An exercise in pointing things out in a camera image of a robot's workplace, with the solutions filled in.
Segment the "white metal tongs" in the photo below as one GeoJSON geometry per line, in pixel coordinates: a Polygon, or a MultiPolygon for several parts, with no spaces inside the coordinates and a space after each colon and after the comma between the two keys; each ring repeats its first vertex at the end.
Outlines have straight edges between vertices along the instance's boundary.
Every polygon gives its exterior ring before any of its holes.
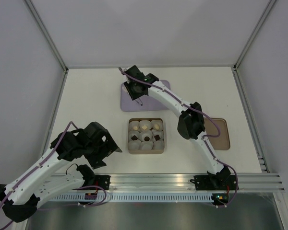
{"type": "Polygon", "coordinates": [[[142,106],[143,102],[140,98],[143,96],[143,92],[141,86],[133,83],[125,83],[124,87],[131,100],[137,102],[140,106],[142,106]]]}

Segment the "beige chocolate box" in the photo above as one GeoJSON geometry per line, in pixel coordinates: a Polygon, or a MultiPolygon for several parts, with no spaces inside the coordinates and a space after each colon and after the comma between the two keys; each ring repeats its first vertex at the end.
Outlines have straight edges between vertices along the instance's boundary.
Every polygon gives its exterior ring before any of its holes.
{"type": "Polygon", "coordinates": [[[161,118],[131,118],[127,149],[133,155],[158,155],[165,151],[166,126],[161,118]]]}

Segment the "beige box lid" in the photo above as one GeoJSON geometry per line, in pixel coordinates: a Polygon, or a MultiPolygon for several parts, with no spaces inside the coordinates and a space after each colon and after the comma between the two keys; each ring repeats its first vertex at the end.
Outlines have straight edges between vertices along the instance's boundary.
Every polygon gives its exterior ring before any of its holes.
{"type": "MultiPolygon", "coordinates": [[[[230,139],[226,120],[223,118],[212,118],[212,120],[219,127],[220,136],[215,138],[209,137],[209,141],[215,150],[229,150],[230,139]]],[[[216,126],[208,118],[204,118],[204,126],[208,135],[215,136],[218,134],[216,126]]]]}

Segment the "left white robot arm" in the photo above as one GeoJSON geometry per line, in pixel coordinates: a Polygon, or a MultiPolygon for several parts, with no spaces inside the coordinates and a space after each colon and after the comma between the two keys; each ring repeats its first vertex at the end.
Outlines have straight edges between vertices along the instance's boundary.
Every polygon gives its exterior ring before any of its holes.
{"type": "Polygon", "coordinates": [[[19,178],[0,184],[0,210],[19,223],[60,194],[94,188],[93,170],[105,167],[103,159],[114,152],[121,149],[98,122],[85,128],[66,128],[19,178]]]}

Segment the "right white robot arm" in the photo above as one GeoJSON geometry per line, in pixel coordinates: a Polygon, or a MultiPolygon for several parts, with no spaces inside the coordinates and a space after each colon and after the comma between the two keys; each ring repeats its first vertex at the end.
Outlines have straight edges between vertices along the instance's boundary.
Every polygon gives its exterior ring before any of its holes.
{"type": "Polygon", "coordinates": [[[235,169],[217,157],[209,141],[210,137],[217,138],[220,136],[220,128],[213,122],[217,134],[207,134],[204,118],[206,117],[210,121],[212,118],[202,111],[201,105],[198,102],[190,103],[180,98],[166,87],[158,77],[151,73],[145,75],[136,65],[126,69],[119,67],[119,71],[127,79],[124,82],[124,87],[132,100],[146,95],[159,101],[175,114],[178,118],[178,133],[195,146],[206,163],[208,183],[215,190],[220,190],[223,187],[228,188],[228,183],[232,182],[237,191],[239,184],[235,169]]]}

